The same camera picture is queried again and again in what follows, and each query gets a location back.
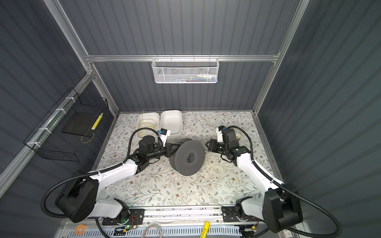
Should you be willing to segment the grey perforated cable spool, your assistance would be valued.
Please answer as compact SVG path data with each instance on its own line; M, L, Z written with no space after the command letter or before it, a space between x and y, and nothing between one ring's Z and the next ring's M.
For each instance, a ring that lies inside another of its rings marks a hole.
M171 167L183 176L191 176L197 173L205 162L205 150L203 145L196 140L183 138L176 141L176 153L170 158Z

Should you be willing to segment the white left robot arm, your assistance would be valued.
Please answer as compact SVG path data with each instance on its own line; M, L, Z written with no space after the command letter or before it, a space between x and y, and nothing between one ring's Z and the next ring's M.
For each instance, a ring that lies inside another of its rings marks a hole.
M85 174L74 173L52 188L41 200L41 210L53 218L69 218L79 223L88 218L109 218L124 225L132 220L129 207L120 199L102 200L97 197L100 190L146 169L153 160L165 156L170 158L179 149L177 143L167 142L170 131L151 129L154 135L144 136L139 147L131 151L128 146L126 158L115 165Z

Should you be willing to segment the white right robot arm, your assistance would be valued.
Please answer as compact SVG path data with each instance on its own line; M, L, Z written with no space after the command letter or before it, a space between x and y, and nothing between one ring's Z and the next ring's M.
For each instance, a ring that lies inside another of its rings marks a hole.
M248 134L237 126L219 126L216 129L217 139L206 143L208 151L218 153L221 158L246 173L263 194L262 202L250 197L240 199L236 204L237 216L240 219L255 217L263 221L273 233L289 230L310 238L336 238L342 233L340 222L329 211L301 196L292 184L285 184L268 172L254 158L254 149L241 146L236 137L238 129L245 136ZM301 202L304 202L325 216L336 226L335 231L327 234L314 234L300 231L295 225L303 222Z

